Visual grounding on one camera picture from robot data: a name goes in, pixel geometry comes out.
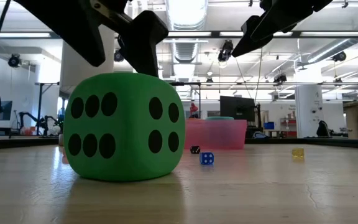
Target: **person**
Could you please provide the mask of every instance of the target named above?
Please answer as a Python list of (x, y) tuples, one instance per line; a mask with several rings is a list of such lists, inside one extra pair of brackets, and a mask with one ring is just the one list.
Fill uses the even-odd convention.
[(197, 113), (193, 114), (194, 112), (197, 112), (197, 111), (198, 111), (198, 107), (194, 103), (191, 103), (189, 118), (197, 118), (197, 119), (200, 118)]

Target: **computer monitor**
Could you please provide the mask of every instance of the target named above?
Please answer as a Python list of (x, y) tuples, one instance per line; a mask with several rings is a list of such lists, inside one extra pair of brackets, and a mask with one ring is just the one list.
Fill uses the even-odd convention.
[(11, 113), (12, 113), (12, 101), (2, 101), (1, 102), (0, 121), (11, 120)]
[(255, 121), (255, 101), (250, 98), (221, 96), (221, 116)]

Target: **pink plastic bin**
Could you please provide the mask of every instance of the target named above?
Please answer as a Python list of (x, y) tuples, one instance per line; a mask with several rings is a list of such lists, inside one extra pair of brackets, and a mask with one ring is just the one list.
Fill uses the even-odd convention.
[(246, 131), (246, 120), (187, 119), (185, 149), (243, 149)]

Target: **ceiling duct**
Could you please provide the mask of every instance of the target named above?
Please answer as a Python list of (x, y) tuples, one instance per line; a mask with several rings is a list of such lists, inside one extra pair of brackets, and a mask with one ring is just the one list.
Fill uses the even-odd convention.
[(332, 41), (330, 44), (309, 55), (308, 63), (316, 63), (325, 60), (338, 54), (339, 52), (342, 52), (345, 49), (348, 49), (349, 47), (352, 47), (355, 44), (358, 44), (358, 38), (345, 40), (339, 39)]
[[(165, 0), (170, 30), (203, 30), (208, 0)], [(195, 60), (199, 43), (173, 43), (173, 62), (191, 63)], [(190, 79), (195, 65), (174, 65), (173, 72), (180, 78)]]

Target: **green foam die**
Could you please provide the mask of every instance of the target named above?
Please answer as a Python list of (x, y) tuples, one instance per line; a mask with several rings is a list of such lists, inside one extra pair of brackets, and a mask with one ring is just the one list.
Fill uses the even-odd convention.
[(150, 75), (96, 75), (70, 96), (64, 143), (71, 167), (82, 177), (160, 177), (177, 166), (183, 153), (183, 105), (172, 86)]

